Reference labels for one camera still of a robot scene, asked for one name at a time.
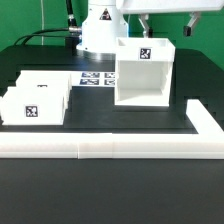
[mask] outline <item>black cable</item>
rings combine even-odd
[[[76,19],[74,17],[73,9],[72,9],[72,1],[66,0],[67,12],[68,12],[68,26],[77,26]]]
[[[56,35],[43,35],[43,34],[31,34],[31,35],[25,35],[25,36],[22,36],[22,37],[20,37],[19,39],[17,39],[16,40],[16,42],[14,43],[14,45],[17,45],[17,43],[20,41],[20,40],[22,40],[22,39],[24,39],[24,38],[32,38],[32,37],[59,37],[59,38],[65,38],[66,36],[56,36]]]
[[[55,28],[55,29],[46,29],[46,30],[36,31],[36,32],[32,33],[31,35],[27,35],[27,37],[24,36],[25,40],[22,42],[22,45],[25,45],[35,35],[42,34],[42,33],[59,32],[59,31],[69,31],[69,29],[68,28]]]

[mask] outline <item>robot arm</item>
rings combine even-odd
[[[116,6],[122,14],[139,14],[146,37],[148,27],[147,14],[191,12],[191,19],[184,26],[184,35],[191,36],[194,27],[200,20],[202,11],[218,11],[224,7],[224,0],[116,0]]]
[[[224,0],[116,0],[122,14],[219,11]]]

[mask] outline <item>white box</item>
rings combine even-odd
[[[61,125],[64,100],[58,89],[8,87],[1,100],[3,125]]]
[[[168,39],[117,38],[115,105],[169,106],[174,55]]]
[[[70,72],[22,70],[16,80],[16,86],[64,89],[65,105],[68,106],[69,94],[72,89]]]

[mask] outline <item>black table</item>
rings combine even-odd
[[[77,68],[113,71],[114,63],[84,60],[64,47],[9,47],[0,53],[1,95],[8,85],[15,84],[21,69]],[[177,50],[171,107],[163,111],[168,117],[175,114],[173,126],[165,122],[162,122],[164,127],[156,126],[150,120],[151,126],[147,127],[141,122],[137,128],[123,123],[111,126],[105,117],[102,126],[93,123],[74,127],[65,123],[63,127],[40,127],[32,131],[194,133],[184,115],[189,98],[200,99],[223,127],[223,83],[224,72],[202,53]],[[101,95],[97,88],[94,91]],[[129,108],[107,107],[107,110],[127,116],[130,112]],[[158,113],[147,108],[131,111],[153,112]],[[33,128],[1,126],[0,131]],[[1,159],[0,186],[0,220],[4,224],[224,223],[223,160]]]

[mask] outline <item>closed white box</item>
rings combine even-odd
[[[64,92],[53,88],[8,87],[1,100],[3,125],[62,125]]]
[[[168,39],[117,38],[115,105],[169,106],[174,55]]]

